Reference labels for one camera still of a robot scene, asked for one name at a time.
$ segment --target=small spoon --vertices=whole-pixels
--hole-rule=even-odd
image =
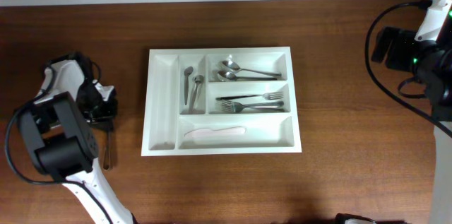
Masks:
[[[193,106],[195,105],[196,93],[198,92],[198,86],[204,83],[204,77],[202,75],[197,75],[193,78],[193,81],[196,84],[195,91],[191,95],[190,106],[189,106],[189,114],[193,114]]]
[[[218,79],[223,82],[235,82],[235,81],[274,81],[276,78],[254,78],[246,76],[236,76],[234,73],[219,71]]]
[[[261,73],[266,76],[274,76],[274,77],[281,76],[280,72],[272,73],[272,72],[255,71],[252,69],[242,69],[242,68],[240,68],[240,66],[238,64],[236,64],[233,61],[222,61],[222,62],[220,62],[220,65],[222,65],[223,68],[225,68],[227,71],[232,72],[232,73],[239,73],[240,71],[243,70],[243,71],[251,71],[251,72],[255,72],[255,73]]]
[[[187,100],[189,99],[189,76],[193,73],[193,67],[190,66],[185,69],[184,76],[185,76],[185,91],[184,91],[184,99],[185,99],[185,105],[187,103]]]

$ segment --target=table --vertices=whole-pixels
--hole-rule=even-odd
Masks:
[[[13,109],[41,86],[41,65],[80,50],[101,66],[101,83],[117,89],[114,167],[105,177],[140,223],[312,223],[336,213],[426,223],[433,126],[386,97],[364,67],[370,23],[405,1],[415,0],[0,8],[1,145]],[[378,28],[417,29],[423,17],[404,8]],[[274,46],[292,50],[303,153],[140,156],[149,49]],[[374,70],[392,90],[410,76]],[[427,101],[414,103],[428,112]],[[104,144],[106,135],[95,134]],[[16,130],[11,140],[17,166],[45,179]],[[91,222],[62,186],[15,177],[3,151],[0,174],[2,223]]]

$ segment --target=white cutlery tray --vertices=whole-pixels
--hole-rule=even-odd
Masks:
[[[281,72],[277,81],[222,82],[217,78],[219,63],[232,60],[240,67]],[[184,104],[184,70],[189,76],[189,100]],[[193,78],[204,76],[193,114],[189,103]],[[237,76],[267,77],[240,71]],[[224,113],[216,97],[284,92],[284,112],[244,109]],[[242,104],[280,100],[262,97],[233,100]],[[241,126],[246,132],[235,136],[184,138],[194,129],[226,129]],[[149,55],[142,156],[203,155],[231,153],[300,153],[297,103],[289,47],[152,49]]]

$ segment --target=cable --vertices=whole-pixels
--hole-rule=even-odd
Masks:
[[[405,101],[403,101],[402,99],[400,99],[399,97],[395,96],[394,94],[392,94],[391,91],[389,91],[388,89],[386,89],[379,81],[378,79],[376,79],[374,73],[372,72],[372,69],[370,67],[370,62],[369,62],[369,43],[370,43],[370,37],[372,34],[372,31],[375,28],[375,25],[389,12],[394,11],[398,8],[403,8],[403,7],[408,7],[408,6],[416,6],[416,7],[425,7],[426,3],[419,1],[419,2],[410,2],[410,3],[404,3],[404,4],[398,4],[395,6],[392,6],[388,9],[386,9],[385,11],[383,11],[379,16],[377,16],[374,20],[374,22],[370,25],[369,30],[367,31],[367,36],[366,36],[366,44],[365,44],[365,48],[364,48],[364,58],[366,61],[366,69],[367,69],[367,73],[369,74],[370,78],[372,79],[372,81],[376,84],[376,86],[378,86],[378,88],[380,88],[380,90],[382,90],[385,94],[387,94],[387,96],[389,96],[390,98],[392,98],[393,100],[395,100],[397,103],[401,104],[403,107],[408,108],[409,110],[411,110],[412,112],[414,112],[415,114],[421,116],[422,118],[426,119],[427,121],[429,121],[430,123],[432,123],[434,126],[437,126],[440,130],[442,130],[445,134],[447,134],[448,136],[450,136],[452,138],[452,131],[450,131],[449,129],[447,129],[447,127],[445,127],[443,124],[441,124],[440,122],[436,121],[433,117],[430,117],[428,114],[426,114],[425,112],[417,109],[416,107],[413,107],[412,105],[406,103]]]
[[[105,217],[107,218],[109,223],[113,224],[112,219],[108,215],[108,212],[105,210],[104,206],[95,198],[95,196],[91,193],[91,191],[83,183],[81,183],[81,182],[74,182],[74,181],[63,181],[63,182],[35,181],[35,180],[27,178],[25,175],[23,175],[13,163],[13,160],[11,158],[11,153],[9,151],[9,136],[10,136],[10,133],[11,133],[11,128],[13,127],[14,123],[16,122],[16,120],[17,120],[17,118],[18,118],[18,116],[20,114],[22,114],[24,111],[26,111],[28,108],[30,108],[30,106],[33,105],[33,103],[35,101],[40,100],[41,98],[43,98],[46,95],[46,93],[48,93],[52,89],[52,87],[53,87],[53,85],[55,83],[55,79],[56,79],[56,75],[55,74],[57,72],[54,70],[54,68],[52,68],[50,66],[50,64],[48,64],[47,67],[49,67],[52,70],[52,79],[51,79],[49,85],[47,86],[47,88],[45,90],[42,90],[42,93],[39,94],[37,97],[35,97],[34,99],[26,102],[24,105],[19,107],[13,113],[12,118],[9,120],[8,126],[6,127],[6,133],[5,133],[5,155],[6,155],[6,161],[8,162],[9,167],[13,170],[14,174],[16,174],[24,182],[27,182],[29,184],[33,184],[33,185],[73,184],[73,185],[79,186],[81,189],[83,189],[88,194],[88,196],[90,196],[90,198],[97,204],[97,206],[99,206],[100,210],[105,214]]]
[[[98,84],[100,81],[100,77],[102,76],[102,70],[100,69],[99,65],[97,65],[97,63],[91,61],[91,63],[96,67],[97,69],[97,81],[94,85]]]
[[[403,86],[406,86],[407,84],[412,83],[412,82],[415,82],[415,81],[416,81],[416,78],[415,78],[415,77],[412,77],[412,78],[409,78],[409,79],[405,79],[404,81],[402,81],[402,83],[400,83],[400,84],[397,86],[398,94],[399,94],[400,96],[405,97],[405,98],[412,98],[412,99],[422,99],[422,98],[426,98],[425,94],[407,94],[407,93],[402,93],[402,88],[403,88]]]

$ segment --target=silver fork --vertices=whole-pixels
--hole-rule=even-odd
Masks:
[[[283,101],[267,102],[267,103],[256,103],[243,105],[238,102],[223,100],[221,102],[221,110],[223,112],[234,112],[239,113],[245,108],[254,108],[262,111],[281,111],[284,106]]]
[[[238,98],[250,98],[250,97],[260,97],[260,96],[262,96],[265,100],[279,100],[284,97],[284,93],[283,92],[274,92],[274,93],[255,94],[255,95],[219,97],[219,98],[216,98],[216,100],[235,100]]]

